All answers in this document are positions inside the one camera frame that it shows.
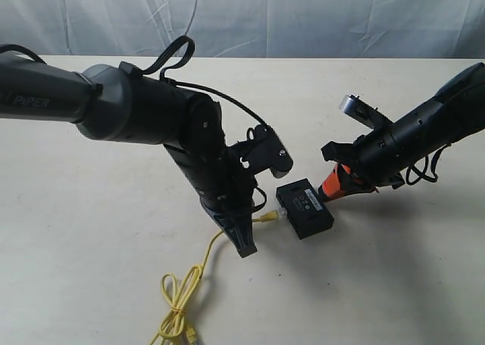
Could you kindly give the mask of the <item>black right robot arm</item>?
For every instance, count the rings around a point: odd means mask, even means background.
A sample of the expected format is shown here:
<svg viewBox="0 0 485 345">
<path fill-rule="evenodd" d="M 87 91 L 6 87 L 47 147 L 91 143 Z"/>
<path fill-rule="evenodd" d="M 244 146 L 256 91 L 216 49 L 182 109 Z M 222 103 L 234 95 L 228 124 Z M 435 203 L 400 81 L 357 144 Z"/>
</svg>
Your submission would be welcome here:
<svg viewBox="0 0 485 345">
<path fill-rule="evenodd" d="M 420 180 L 435 183 L 443 150 L 484 129 L 484 64 L 465 68 L 397 121 L 354 95 L 339 108 L 371 131 L 353 143 L 322 147 L 324 159 L 335 164 L 318 189 L 323 201 Z"/>
</svg>

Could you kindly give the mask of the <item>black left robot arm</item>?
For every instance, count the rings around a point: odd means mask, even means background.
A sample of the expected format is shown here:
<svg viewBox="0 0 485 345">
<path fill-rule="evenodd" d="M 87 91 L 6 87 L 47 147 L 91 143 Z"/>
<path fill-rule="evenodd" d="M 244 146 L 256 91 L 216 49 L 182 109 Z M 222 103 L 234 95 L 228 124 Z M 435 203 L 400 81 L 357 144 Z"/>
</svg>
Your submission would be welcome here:
<svg viewBox="0 0 485 345">
<path fill-rule="evenodd" d="M 47 64 L 15 44 L 1 47 L 1 116 L 63 121 L 91 140 L 162 145 L 199 195 L 203 209 L 242 257 L 256 252 L 252 235 L 255 179 L 225 142 L 220 105 L 164 77 L 169 59 L 194 42 L 180 37 L 147 67 L 97 64 L 84 72 Z"/>
</svg>

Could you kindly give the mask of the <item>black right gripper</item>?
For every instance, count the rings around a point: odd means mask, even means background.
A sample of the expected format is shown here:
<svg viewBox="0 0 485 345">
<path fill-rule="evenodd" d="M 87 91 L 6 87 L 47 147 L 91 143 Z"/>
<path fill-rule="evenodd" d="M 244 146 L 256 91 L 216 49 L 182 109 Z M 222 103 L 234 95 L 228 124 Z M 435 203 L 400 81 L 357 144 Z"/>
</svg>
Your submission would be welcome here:
<svg viewBox="0 0 485 345">
<path fill-rule="evenodd" d="M 330 202 L 354 194 L 374 193 L 376 187 L 399 188 L 405 184 L 402 170 L 446 144 L 443 132 L 432 129 L 431 114 L 419 111 L 372 131 L 355 145 L 330 141 L 321 148 L 321 153 L 326 162 L 336 164 L 319 186 L 318 195 L 323 202 Z M 373 185 L 354 174 L 358 163 Z"/>
</svg>

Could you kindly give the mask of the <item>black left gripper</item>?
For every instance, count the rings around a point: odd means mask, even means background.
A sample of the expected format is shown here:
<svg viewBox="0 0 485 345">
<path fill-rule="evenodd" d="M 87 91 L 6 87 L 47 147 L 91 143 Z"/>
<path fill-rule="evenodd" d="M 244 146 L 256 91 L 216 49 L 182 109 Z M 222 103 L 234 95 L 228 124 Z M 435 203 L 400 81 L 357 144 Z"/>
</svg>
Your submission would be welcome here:
<svg viewBox="0 0 485 345">
<path fill-rule="evenodd" d="M 252 213 L 258 209 L 253 198 L 258 183 L 236 150 L 226 144 L 225 134 L 179 136 L 163 146 L 239 256 L 256 253 Z"/>
</svg>

